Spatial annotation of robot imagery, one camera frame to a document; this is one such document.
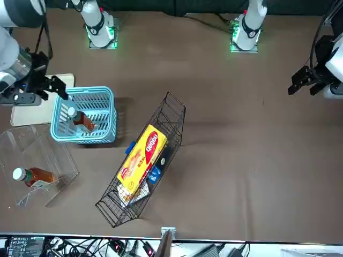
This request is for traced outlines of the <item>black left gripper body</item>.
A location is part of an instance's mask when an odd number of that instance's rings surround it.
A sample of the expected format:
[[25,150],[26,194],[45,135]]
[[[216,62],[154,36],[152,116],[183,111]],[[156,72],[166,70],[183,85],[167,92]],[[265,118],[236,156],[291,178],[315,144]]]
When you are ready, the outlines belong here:
[[333,74],[325,66],[331,56],[334,46],[333,35],[323,35],[313,46],[310,53],[309,68],[311,69],[314,82],[329,84],[334,80]]

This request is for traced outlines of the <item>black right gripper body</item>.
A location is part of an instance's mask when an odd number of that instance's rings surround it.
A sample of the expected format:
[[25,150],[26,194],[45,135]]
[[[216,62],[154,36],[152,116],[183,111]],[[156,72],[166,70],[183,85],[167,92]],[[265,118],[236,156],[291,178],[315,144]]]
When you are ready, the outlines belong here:
[[31,68],[23,80],[25,93],[52,92],[50,79],[46,77],[50,58],[43,52],[28,52],[31,57]]

